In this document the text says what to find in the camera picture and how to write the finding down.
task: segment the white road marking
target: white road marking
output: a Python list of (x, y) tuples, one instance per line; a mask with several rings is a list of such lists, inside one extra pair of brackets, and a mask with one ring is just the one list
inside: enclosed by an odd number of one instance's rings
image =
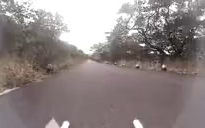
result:
[(1, 95), (5, 95), (5, 94), (7, 94), (7, 93), (9, 93), (9, 92), (11, 92), (11, 91), (13, 91), (13, 90), (16, 90), (16, 89), (18, 89), (18, 87), (17, 87), (17, 88), (13, 88), (13, 89), (7, 89), (7, 90), (1, 92), (1, 93), (0, 93), (0, 96), (1, 96)]
[(133, 125), (135, 128), (143, 128), (142, 123), (138, 119), (133, 120)]
[(69, 128), (70, 123), (68, 121), (64, 121), (61, 128)]

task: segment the dry grass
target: dry grass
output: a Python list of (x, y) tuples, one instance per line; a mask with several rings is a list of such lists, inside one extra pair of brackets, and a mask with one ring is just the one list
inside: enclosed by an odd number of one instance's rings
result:
[(36, 66), (29, 63), (10, 62), (3, 67), (7, 88), (18, 87), (43, 78), (43, 73), (35, 70)]

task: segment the foliage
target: foliage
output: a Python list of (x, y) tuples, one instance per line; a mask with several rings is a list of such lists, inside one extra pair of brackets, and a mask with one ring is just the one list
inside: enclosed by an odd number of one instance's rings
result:
[(44, 68), (84, 55), (73, 45), (59, 40), (68, 32), (63, 17), (40, 9), (31, 3), (0, 0), (0, 56), (15, 55)]
[(136, 0), (123, 4), (119, 14), (107, 38), (112, 60), (155, 57), (163, 62), (204, 56), (203, 0)]

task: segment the paved road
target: paved road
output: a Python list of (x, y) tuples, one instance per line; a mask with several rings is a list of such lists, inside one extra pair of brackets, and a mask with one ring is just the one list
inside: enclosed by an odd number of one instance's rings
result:
[(0, 96), (0, 128), (205, 128), (205, 77), (87, 61)]

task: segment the sky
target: sky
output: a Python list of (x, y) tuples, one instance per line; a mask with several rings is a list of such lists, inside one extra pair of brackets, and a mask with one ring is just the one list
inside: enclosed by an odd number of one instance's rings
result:
[(34, 6), (59, 13), (69, 33), (60, 39), (90, 53), (93, 44), (106, 41), (105, 32), (112, 30), (121, 5), (132, 0), (34, 0)]

